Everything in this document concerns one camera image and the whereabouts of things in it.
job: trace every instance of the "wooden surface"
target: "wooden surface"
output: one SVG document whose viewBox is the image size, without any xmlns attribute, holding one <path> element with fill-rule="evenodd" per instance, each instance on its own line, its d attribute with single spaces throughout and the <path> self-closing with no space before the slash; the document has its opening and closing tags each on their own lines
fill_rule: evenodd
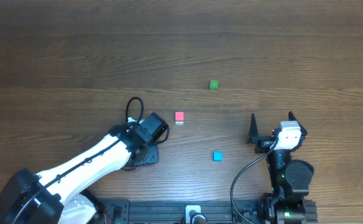
<svg viewBox="0 0 363 224">
<path fill-rule="evenodd" d="M 309 132 L 293 155 L 315 167 L 319 220 L 363 222 L 363 0 L 0 0 L 0 190 L 90 148 L 132 96 L 170 138 L 158 164 L 107 175 L 97 196 L 229 200 L 258 157 L 250 114 L 270 134 L 292 110 Z M 262 161 L 235 197 L 269 191 Z"/>
</svg>

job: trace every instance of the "robotic arm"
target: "robotic arm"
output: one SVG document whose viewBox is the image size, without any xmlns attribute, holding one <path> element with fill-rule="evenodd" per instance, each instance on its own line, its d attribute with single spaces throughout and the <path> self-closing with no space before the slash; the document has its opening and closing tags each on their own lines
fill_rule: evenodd
<svg viewBox="0 0 363 224">
<path fill-rule="evenodd" d="M 169 127 L 157 114 L 113 126 L 97 145 L 70 161 L 32 175 L 14 174 L 0 193 L 0 223 L 75 223 L 94 218 L 96 208 L 80 192 L 106 174 L 125 165 L 138 167 L 158 162 L 157 145 Z M 167 130 L 163 141 L 158 138 Z"/>
</svg>

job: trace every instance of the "small block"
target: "small block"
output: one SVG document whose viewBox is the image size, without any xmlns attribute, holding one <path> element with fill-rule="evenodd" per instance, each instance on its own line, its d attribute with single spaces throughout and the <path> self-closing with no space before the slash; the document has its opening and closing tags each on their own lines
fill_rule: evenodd
<svg viewBox="0 0 363 224">
<path fill-rule="evenodd" d="M 213 161 L 221 162 L 223 160 L 223 152 L 213 152 Z"/>
<path fill-rule="evenodd" d="M 217 80 L 211 80 L 211 83 L 209 84 L 210 90 L 218 90 L 219 81 Z"/>
<path fill-rule="evenodd" d="M 175 113 L 175 124 L 184 124 L 184 112 Z"/>
</svg>

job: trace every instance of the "white plastic part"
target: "white plastic part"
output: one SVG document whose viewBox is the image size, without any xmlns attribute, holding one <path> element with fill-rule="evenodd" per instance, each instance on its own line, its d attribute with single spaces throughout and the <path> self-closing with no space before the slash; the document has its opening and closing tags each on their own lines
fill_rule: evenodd
<svg viewBox="0 0 363 224">
<path fill-rule="evenodd" d="M 64 205 L 64 209 L 58 224 L 87 223 L 96 213 L 93 203 L 85 196 L 78 194 Z"/>
<path fill-rule="evenodd" d="M 301 131 L 297 121 L 282 121 L 280 123 L 278 142 L 274 149 L 293 149 L 299 144 Z"/>
<path fill-rule="evenodd" d="M 112 137 L 109 134 L 106 135 L 99 143 L 97 143 L 97 145 L 79 156 L 76 156 L 70 161 L 53 169 L 39 172 L 37 174 L 41 177 L 39 182 L 42 185 L 49 183 L 51 180 L 56 178 L 56 175 L 66 172 L 68 169 L 107 148 L 117 140 L 117 137 Z M 131 153 L 126 150 L 126 145 L 123 142 L 119 142 L 106 151 L 102 156 L 98 156 L 92 159 L 90 163 L 85 163 L 83 166 L 75 169 L 73 172 L 62 178 L 60 182 L 56 182 L 49 186 L 47 190 L 52 195 L 59 194 L 61 196 L 60 202 L 63 205 L 66 205 L 82 190 L 89 187 L 98 179 L 110 172 L 124 167 L 130 156 Z"/>
</svg>

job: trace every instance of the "pink cube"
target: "pink cube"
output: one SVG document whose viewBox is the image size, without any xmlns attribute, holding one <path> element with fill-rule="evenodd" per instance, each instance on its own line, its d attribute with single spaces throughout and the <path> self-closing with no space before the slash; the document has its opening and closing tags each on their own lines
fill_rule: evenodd
<svg viewBox="0 0 363 224">
<path fill-rule="evenodd" d="M 184 124 L 184 112 L 176 112 L 175 124 Z"/>
</svg>

